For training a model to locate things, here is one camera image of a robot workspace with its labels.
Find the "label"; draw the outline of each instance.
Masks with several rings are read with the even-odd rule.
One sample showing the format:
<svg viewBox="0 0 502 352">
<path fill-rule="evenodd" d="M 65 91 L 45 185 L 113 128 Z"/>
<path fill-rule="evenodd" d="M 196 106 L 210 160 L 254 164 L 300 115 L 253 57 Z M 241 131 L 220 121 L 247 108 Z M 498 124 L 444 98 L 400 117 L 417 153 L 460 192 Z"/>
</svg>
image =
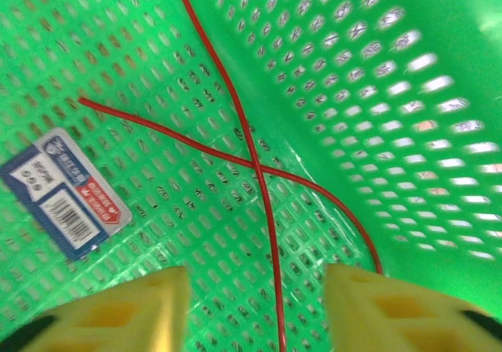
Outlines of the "label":
<svg viewBox="0 0 502 352">
<path fill-rule="evenodd" d="M 132 219 L 63 129 L 5 163 L 0 177 L 70 259 L 83 257 Z"/>
</svg>

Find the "green plastic mesh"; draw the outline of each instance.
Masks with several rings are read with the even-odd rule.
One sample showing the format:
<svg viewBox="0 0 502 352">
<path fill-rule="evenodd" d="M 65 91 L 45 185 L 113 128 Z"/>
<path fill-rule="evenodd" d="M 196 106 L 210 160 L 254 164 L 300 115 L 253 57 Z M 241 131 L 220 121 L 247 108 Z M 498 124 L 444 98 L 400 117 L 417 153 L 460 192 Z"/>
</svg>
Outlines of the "green plastic mesh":
<svg viewBox="0 0 502 352">
<path fill-rule="evenodd" d="M 310 176 L 366 225 L 386 273 L 502 314 L 502 163 L 489 112 L 409 0 L 192 0 L 264 164 Z M 65 128 L 133 211 L 69 262 L 0 189 L 0 338 L 41 311 L 189 267 L 186 350 L 276 350 L 266 218 L 250 169 L 76 103 L 87 96 L 249 157 L 180 0 L 0 0 L 0 163 Z M 330 203 L 267 176 L 292 350 L 329 350 L 323 265 L 373 269 Z"/>
</svg>

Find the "red cable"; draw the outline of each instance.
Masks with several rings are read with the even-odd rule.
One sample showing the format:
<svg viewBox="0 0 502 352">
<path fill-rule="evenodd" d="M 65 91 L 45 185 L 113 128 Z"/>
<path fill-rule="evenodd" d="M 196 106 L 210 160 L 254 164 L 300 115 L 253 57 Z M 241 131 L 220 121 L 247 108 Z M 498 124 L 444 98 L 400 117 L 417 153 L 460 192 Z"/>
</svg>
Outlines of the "red cable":
<svg viewBox="0 0 502 352">
<path fill-rule="evenodd" d="M 279 260 L 279 248 L 277 243 L 277 234 L 275 233 L 275 222 L 274 222 L 274 211 L 272 210 L 272 204 L 270 200 L 270 195 L 267 190 L 267 183 L 265 182 L 265 177 L 261 171 L 260 159 L 258 158 L 258 153 L 254 146 L 253 137 L 251 136 L 251 131 L 249 130 L 249 123 L 242 107 L 241 101 L 238 98 L 237 91 L 235 90 L 234 84 L 228 76 L 227 70 L 221 63 L 220 58 L 216 54 L 216 50 L 213 48 L 213 44 L 206 35 L 204 28 L 202 27 L 200 21 L 198 21 L 197 15 L 190 3 L 190 0 L 182 0 L 190 16 L 191 22 L 194 24 L 195 30 L 198 32 L 206 50 L 213 59 L 216 68 L 220 72 L 225 84 L 227 85 L 228 92 L 232 101 L 234 102 L 235 110 L 237 111 L 238 119 L 241 122 L 242 131 L 244 132 L 244 137 L 246 138 L 246 143 L 248 145 L 249 154 L 251 155 L 251 162 L 253 163 L 254 171 L 256 172 L 256 179 L 260 186 L 261 196 L 264 200 L 265 214 L 267 215 L 267 225 L 268 225 L 268 236 L 270 238 L 270 248 L 272 255 L 272 270 L 274 271 L 274 289 L 275 289 L 275 309 L 277 311 L 277 326 L 278 326 L 278 341 L 279 341 L 279 352 L 286 352 L 286 321 L 284 316 L 284 306 L 282 298 L 282 279 L 281 279 L 281 263 Z"/>
<path fill-rule="evenodd" d="M 359 222 L 357 217 L 352 213 L 352 211 L 337 197 L 335 197 L 333 194 L 329 193 L 325 188 L 320 187 L 318 184 L 311 182 L 310 180 L 306 180 L 303 177 L 296 176 L 294 174 L 275 169 L 266 165 L 261 165 L 260 161 L 258 159 L 258 154 L 256 152 L 256 148 L 254 146 L 253 138 L 251 137 L 251 132 L 249 131 L 249 124 L 246 119 L 246 115 L 244 113 L 244 110 L 242 108 L 242 104 L 240 102 L 240 99 L 238 98 L 237 91 L 235 90 L 235 87 L 228 76 L 227 71 L 224 68 L 224 65 L 221 63 L 220 58 L 216 54 L 215 49 L 213 48 L 213 45 L 211 44 L 210 40 L 208 39 L 206 33 L 204 32 L 204 29 L 202 28 L 202 25 L 200 24 L 195 11 L 193 10 L 190 0 L 182 0 L 183 4 L 185 5 L 185 8 L 188 12 L 188 15 L 191 18 L 192 23 L 194 24 L 194 27 L 196 31 L 198 32 L 202 42 L 204 43 L 204 46 L 206 47 L 207 51 L 209 52 L 209 55 L 212 57 L 214 63 L 216 64 L 216 68 L 218 68 L 220 74 L 222 75 L 225 84 L 231 94 L 231 98 L 234 102 L 235 109 L 237 111 L 239 120 L 242 125 L 242 129 L 244 132 L 244 136 L 246 138 L 246 142 L 248 144 L 248 149 L 249 153 L 251 155 L 252 161 L 245 160 L 244 158 L 238 158 L 236 156 L 233 156 L 231 154 L 226 154 L 224 152 L 215 150 L 211 147 L 207 147 L 195 140 L 192 140 L 178 132 L 173 131 L 172 129 L 169 129 L 165 126 L 159 125 L 155 122 L 148 121 L 147 119 L 138 117 L 136 115 L 126 113 L 124 111 L 119 111 L 117 109 L 114 109 L 112 107 L 106 107 L 104 105 L 94 103 L 91 100 L 87 100 L 86 98 L 81 97 L 78 101 L 82 103 L 83 105 L 86 105 L 87 107 L 91 107 L 93 109 L 96 109 L 98 111 L 102 111 L 104 113 L 114 115 L 116 117 L 120 117 L 123 119 L 126 119 L 128 121 L 137 123 L 139 125 L 144 125 L 150 129 L 154 129 L 156 131 L 159 131 L 160 133 L 166 134 L 167 136 L 171 136 L 172 138 L 179 140 L 182 143 L 185 143 L 199 151 L 205 152 L 207 154 L 211 154 L 212 156 L 222 158 L 223 160 L 227 160 L 230 162 L 234 162 L 235 164 L 245 166 L 247 168 L 252 168 L 256 172 L 256 177 L 258 179 L 258 184 L 260 185 L 260 191 L 262 193 L 263 199 L 264 199 L 264 207 L 265 207 L 265 213 L 267 214 L 267 224 L 268 224 L 268 233 L 270 236 L 270 243 L 271 243 L 271 254 L 272 254 L 272 266 L 273 266 L 273 271 L 274 271 L 274 287 L 275 287 L 275 306 L 277 310 L 277 319 L 278 319 L 278 339 L 279 339 L 279 351 L 280 352 L 286 352 L 286 323 L 285 323 L 285 317 L 284 317 L 284 309 L 282 306 L 283 303 L 283 298 L 282 298 L 282 282 L 281 282 L 281 271 L 280 271 L 280 262 L 279 262 L 279 253 L 278 253 L 278 243 L 277 243 L 277 235 L 275 233 L 275 224 L 274 224 L 274 215 L 271 207 L 271 201 L 270 197 L 267 191 L 267 184 L 265 183 L 264 175 L 263 172 L 275 175 L 275 176 L 280 176 L 282 178 L 285 178 L 287 180 L 291 180 L 296 183 L 300 183 L 306 187 L 310 187 L 312 190 L 319 192 L 321 195 L 324 195 L 326 198 L 328 198 L 334 205 L 336 205 L 341 211 L 345 214 L 345 216 L 355 225 L 356 229 L 362 236 L 363 240 L 365 241 L 366 245 L 368 246 L 369 252 L 373 258 L 373 262 L 375 264 L 375 269 L 376 272 L 379 274 L 383 273 L 382 270 L 382 264 L 380 261 L 380 257 L 378 256 L 377 250 L 375 249 L 375 246 L 373 244 L 373 241 L 369 237 L 368 233 L 366 232 L 364 226 Z"/>
<path fill-rule="evenodd" d="M 127 113 L 125 111 L 120 111 L 118 109 L 114 109 L 113 107 L 107 107 L 104 106 L 100 103 L 95 103 L 94 101 L 88 100 L 84 97 L 81 97 L 78 99 L 78 102 L 81 103 L 82 105 L 85 105 L 87 107 L 90 107 L 92 109 L 95 109 L 97 111 L 101 111 L 103 113 L 109 114 L 109 115 L 114 115 L 115 117 L 119 117 L 122 119 L 125 119 L 127 121 L 131 121 L 133 123 L 137 123 L 138 125 L 142 125 L 145 127 L 148 127 L 149 129 L 153 129 L 155 131 L 160 132 L 161 134 L 170 136 L 176 140 L 179 140 L 181 143 L 187 144 L 190 147 L 195 148 L 196 150 L 202 151 L 206 154 L 210 154 L 211 156 L 214 156 L 216 158 L 222 158 L 223 160 L 233 162 L 234 164 L 244 166 L 246 168 L 253 168 L 253 164 L 251 161 L 246 160 L 244 158 L 239 158 L 237 156 L 234 156 L 232 154 L 227 154 L 225 152 L 215 150 L 214 148 L 207 147 L 202 143 L 199 143 L 196 140 L 190 139 L 185 135 L 180 134 L 179 132 L 176 132 L 169 127 L 165 127 L 163 125 L 159 125 L 158 123 L 155 123 L 153 121 L 149 121 L 145 118 L 138 117 L 137 115 Z M 366 232 L 366 229 L 364 226 L 361 224 L 359 219 L 357 218 L 354 213 L 335 195 L 331 194 L 329 191 L 327 191 L 324 187 L 319 186 L 318 184 L 307 180 L 303 177 L 297 176 L 296 174 L 292 174 L 289 172 L 285 172 L 284 170 L 272 168 L 271 166 L 266 166 L 266 165 L 260 165 L 261 170 L 265 173 L 271 174 L 273 176 L 277 177 L 282 177 L 286 180 L 290 180 L 292 182 L 299 183 L 300 185 L 304 185 L 305 187 L 308 187 L 312 189 L 313 191 L 316 191 L 320 193 L 320 195 L 324 196 L 327 198 L 329 201 L 331 201 L 336 207 L 338 207 L 344 215 L 354 224 L 355 228 L 358 230 L 360 233 L 362 239 L 368 246 L 369 253 L 373 259 L 373 264 L 375 265 L 375 271 L 378 272 L 379 274 L 383 274 L 384 270 L 382 268 L 382 263 L 380 261 L 380 257 L 378 256 L 377 249 L 375 248 L 375 245 L 373 244 L 373 241 L 368 235 L 368 232 Z"/>
</svg>

